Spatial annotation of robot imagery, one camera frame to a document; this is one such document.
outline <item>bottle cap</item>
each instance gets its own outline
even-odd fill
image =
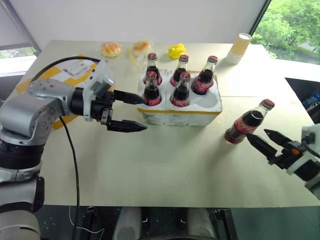
[[[275,103],[269,99],[264,99],[262,101],[262,104],[266,107],[266,108],[269,108],[269,109],[272,109],[274,106],[275,106]]]
[[[146,77],[147,77],[148,79],[155,79],[155,78],[157,77],[157,74],[156,74],[154,71],[148,71],[148,72],[146,73]]]
[[[148,54],[148,60],[156,60],[157,59],[157,54],[154,52],[151,52]]]
[[[216,56],[209,56],[208,62],[216,64],[218,62],[218,58]]]
[[[190,78],[190,73],[187,71],[184,71],[183,73],[180,74],[180,79],[189,79]]]
[[[179,61],[180,61],[180,62],[187,63],[188,60],[189,60],[189,56],[188,56],[188,55],[181,55],[181,56],[179,57]]]

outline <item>bread bun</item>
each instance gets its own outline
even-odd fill
[[[152,45],[148,40],[137,41],[132,46],[132,54],[137,56],[147,55],[152,50]]]
[[[116,42],[104,42],[101,44],[101,53],[103,56],[114,58],[119,55],[121,48]]]

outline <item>floor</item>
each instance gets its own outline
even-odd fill
[[[154,207],[151,210],[151,225],[143,236],[183,234],[175,224],[175,214],[180,208]],[[98,207],[93,231],[105,228],[102,240],[112,239],[121,207]],[[214,209],[208,208],[221,240],[227,240],[223,223],[212,217]],[[68,206],[45,205],[37,213],[43,238],[68,240],[71,238],[72,225],[69,221]],[[86,221],[87,207],[80,208],[80,222]],[[320,207],[289,208],[232,208],[232,215],[239,240],[320,240]],[[71,208],[73,219],[75,208]],[[98,240],[100,233],[89,236],[78,230],[77,239]]]

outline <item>styrofoam box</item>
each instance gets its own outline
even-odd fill
[[[174,70],[160,70],[162,83],[158,86],[161,95],[161,102],[156,106],[139,104],[139,111],[142,120],[146,124],[171,125],[171,126],[206,126],[222,112],[222,103],[218,90],[217,77],[213,78],[213,86],[205,95],[197,95],[191,89],[189,91],[189,105],[178,107],[171,103],[170,96],[175,90],[171,85],[170,78]],[[190,73],[190,87],[198,72]],[[141,72],[138,84],[138,94],[144,96],[145,84],[143,79],[146,70]]]

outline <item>black cable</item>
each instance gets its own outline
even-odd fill
[[[311,153],[312,155],[316,156],[317,158],[320,159],[320,154],[315,152],[314,150],[312,150],[309,145],[307,144],[307,141],[305,139],[302,140],[302,145],[304,146],[304,148]]]
[[[73,230],[72,230],[72,240],[75,240],[76,239],[76,231],[77,231],[78,214],[79,214],[79,205],[80,205],[78,165],[77,165],[76,151],[75,151],[74,145],[72,143],[67,125],[61,116],[59,118],[64,126],[66,135],[68,137],[68,140],[69,140],[69,143],[70,143],[70,146],[72,149],[72,155],[73,155],[73,161],[74,161],[75,183],[76,183],[76,210],[75,210],[74,224],[73,224]]]
[[[32,83],[33,81],[37,80],[45,71],[47,71],[48,69],[52,68],[53,66],[65,62],[65,61],[69,61],[69,60],[73,60],[73,59],[85,59],[85,60],[91,60],[93,62],[100,62],[100,59],[97,58],[93,58],[93,57],[88,57],[88,56],[69,56],[69,57],[65,57],[62,58],[60,60],[57,60],[53,63],[50,63],[48,66],[44,67],[41,71],[39,71],[31,80],[30,83]]]

